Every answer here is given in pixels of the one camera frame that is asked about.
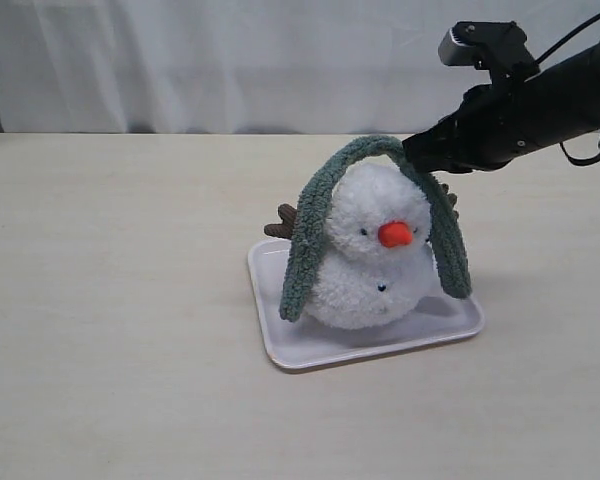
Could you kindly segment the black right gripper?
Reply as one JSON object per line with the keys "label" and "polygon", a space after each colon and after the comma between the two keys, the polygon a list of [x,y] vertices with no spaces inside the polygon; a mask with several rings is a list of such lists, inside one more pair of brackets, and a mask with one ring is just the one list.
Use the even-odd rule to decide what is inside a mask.
{"label": "black right gripper", "polygon": [[515,113],[516,95],[486,84],[463,95],[456,111],[402,141],[405,156],[422,172],[495,171],[533,151]]}

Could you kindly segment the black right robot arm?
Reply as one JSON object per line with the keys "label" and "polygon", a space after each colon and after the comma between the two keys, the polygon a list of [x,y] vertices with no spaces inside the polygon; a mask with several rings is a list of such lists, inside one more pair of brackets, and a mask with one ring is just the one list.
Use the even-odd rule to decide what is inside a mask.
{"label": "black right robot arm", "polygon": [[[478,85],[459,108],[402,143],[420,171],[495,171],[535,151],[600,130],[600,41],[502,90]],[[577,166],[600,161],[572,158]]]}

